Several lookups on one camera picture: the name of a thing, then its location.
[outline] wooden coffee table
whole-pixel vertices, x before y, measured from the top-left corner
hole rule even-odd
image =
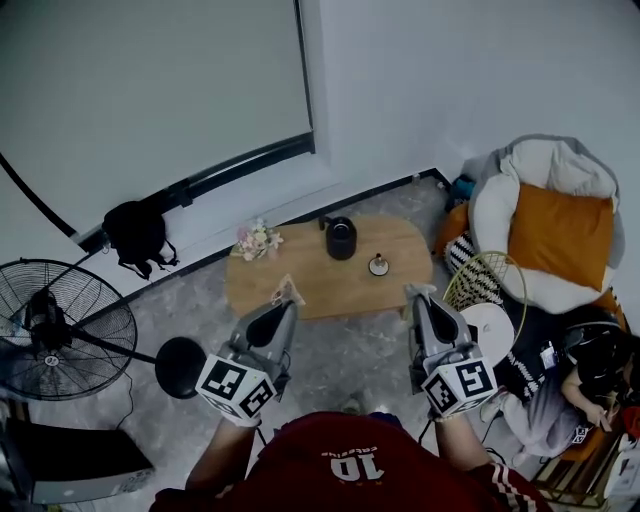
[[[233,311],[243,316],[269,302],[286,274],[307,303],[299,310],[302,319],[402,310],[407,305],[404,285],[431,281],[431,255],[424,238],[400,217],[362,215],[351,220],[358,245],[346,261],[327,254],[326,235],[317,221],[276,228],[284,238],[277,259],[264,256],[247,262],[229,257],[226,294]],[[389,272],[382,277],[369,272],[376,253],[389,261]]]

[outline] black speaker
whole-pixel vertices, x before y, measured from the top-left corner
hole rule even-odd
[[[153,466],[122,430],[79,430],[7,420],[3,448],[21,498],[72,503],[140,489]]]

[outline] black backpack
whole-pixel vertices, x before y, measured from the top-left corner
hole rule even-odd
[[[102,229],[118,252],[118,264],[143,279],[149,280],[151,275],[148,260],[155,261],[162,270],[163,265],[175,267],[179,263],[176,248],[167,240],[162,215],[140,201],[122,203],[111,210],[104,216]],[[169,261],[160,254],[165,242],[173,251]]]

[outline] fan base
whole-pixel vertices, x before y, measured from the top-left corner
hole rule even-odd
[[[193,398],[198,394],[196,384],[206,360],[204,350],[195,341],[189,338],[172,338],[158,351],[158,384],[173,398]]]

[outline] standing fan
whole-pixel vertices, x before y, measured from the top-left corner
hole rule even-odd
[[[187,338],[165,343],[157,358],[135,352],[138,331],[124,298],[78,265],[20,260],[0,266],[0,385],[37,400],[70,400],[114,382],[131,359],[155,365],[175,398],[196,395],[205,363]]]

